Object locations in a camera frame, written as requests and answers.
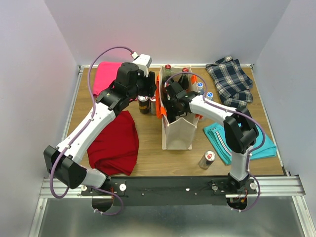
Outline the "cola glass bottle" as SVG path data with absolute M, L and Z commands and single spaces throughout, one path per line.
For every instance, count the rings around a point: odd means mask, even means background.
M 171 65 L 166 64 L 164 66 L 164 72 L 163 72 L 163 78 L 162 78 L 162 89 L 161 89 L 161 96 L 162 96 L 162 101 L 167 98 L 167 92 L 165 87 L 167 87 L 170 83 L 173 82 L 173 79 L 170 79 L 168 83 L 166 81 L 171 77 Z

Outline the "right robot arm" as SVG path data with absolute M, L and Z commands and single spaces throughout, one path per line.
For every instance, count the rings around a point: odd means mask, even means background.
M 168 83 L 165 90 L 169 96 L 167 117 L 170 121 L 175 121 L 180 115 L 191 113 L 223 126 L 226 144 L 232 150 L 232 163 L 226 188 L 231 193 L 239 193 L 245 188 L 250 177 L 250 155 L 259 135 L 249 110 L 225 107 L 195 91 L 186 92 L 178 82 Z

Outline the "beige canvas tote bag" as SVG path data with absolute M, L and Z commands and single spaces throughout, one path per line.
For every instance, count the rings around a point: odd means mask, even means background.
M 162 123 L 162 149 L 163 150 L 190 150 L 192 149 L 192 141 L 197 129 L 199 116 L 188 113 L 185 117 L 176 117 L 175 121 L 170 122 L 166 114 L 165 103 L 162 101 L 161 89 L 164 66 L 160 67 L 156 79 L 156 116 L 161 119 Z M 171 66 L 171 75 L 176 75 L 173 79 L 178 81 L 183 68 L 188 68 L 191 72 L 190 65 Z

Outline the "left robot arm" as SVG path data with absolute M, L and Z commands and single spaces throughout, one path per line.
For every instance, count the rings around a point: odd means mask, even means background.
M 109 191 L 107 176 L 97 169 L 82 166 L 81 160 L 100 132 L 115 120 L 138 96 L 152 97 L 156 90 L 155 74 L 149 71 L 151 62 L 125 62 L 118 68 L 116 79 L 93 100 L 93 107 L 76 129 L 56 147 L 43 152 L 46 168 L 52 178 L 69 189 L 79 185 L 92 186 L 104 195 Z

